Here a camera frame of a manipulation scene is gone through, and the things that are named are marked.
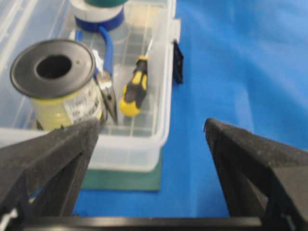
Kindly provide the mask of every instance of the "spool center hole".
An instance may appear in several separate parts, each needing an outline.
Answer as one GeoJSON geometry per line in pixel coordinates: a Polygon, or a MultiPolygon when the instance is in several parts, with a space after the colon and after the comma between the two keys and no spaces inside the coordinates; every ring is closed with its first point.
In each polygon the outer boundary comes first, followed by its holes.
{"type": "Polygon", "coordinates": [[[37,66],[37,73],[47,79],[57,79],[65,74],[72,67],[71,60],[64,55],[52,55],[42,60],[37,66]]]}

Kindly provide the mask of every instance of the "pliers jaw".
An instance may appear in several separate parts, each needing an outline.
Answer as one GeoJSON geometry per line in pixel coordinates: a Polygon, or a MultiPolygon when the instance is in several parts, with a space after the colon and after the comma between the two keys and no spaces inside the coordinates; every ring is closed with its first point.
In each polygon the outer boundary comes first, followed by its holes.
{"type": "Polygon", "coordinates": [[[116,94],[112,78],[107,71],[99,71],[96,74],[96,81],[101,90],[107,111],[111,115],[113,121],[117,124],[116,94]]]}

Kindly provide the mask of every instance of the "green cutting mat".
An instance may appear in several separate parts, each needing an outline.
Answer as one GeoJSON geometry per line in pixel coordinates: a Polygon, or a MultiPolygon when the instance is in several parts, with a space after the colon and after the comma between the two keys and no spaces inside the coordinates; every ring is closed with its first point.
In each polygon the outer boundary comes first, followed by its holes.
{"type": "Polygon", "coordinates": [[[151,172],[88,170],[82,189],[158,191],[161,186],[162,154],[151,172]]]}

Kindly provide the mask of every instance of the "solder wire spool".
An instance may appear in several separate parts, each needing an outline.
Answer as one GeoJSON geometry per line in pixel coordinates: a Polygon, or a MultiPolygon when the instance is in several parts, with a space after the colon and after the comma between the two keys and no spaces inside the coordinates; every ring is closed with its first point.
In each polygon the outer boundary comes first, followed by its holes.
{"type": "Polygon", "coordinates": [[[94,55],[86,46],[54,39],[23,51],[11,67],[11,81],[31,98],[42,128],[51,130],[88,118],[105,118],[95,70],[94,55]]]}

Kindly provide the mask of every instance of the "blue tape roll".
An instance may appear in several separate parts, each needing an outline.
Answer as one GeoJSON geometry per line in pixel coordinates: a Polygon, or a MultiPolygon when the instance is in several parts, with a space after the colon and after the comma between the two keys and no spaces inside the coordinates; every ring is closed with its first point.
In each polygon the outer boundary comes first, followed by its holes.
{"type": "Polygon", "coordinates": [[[103,26],[108,31],[113,30],[120,26],[124,21],[124,7],[116,17],[104,22],[86,22],[77,17],[75,17],[75,20],[78,26],[80,26],[83,30],[87,30],[90,32],[99,32],[100,26],[103,26]]]}

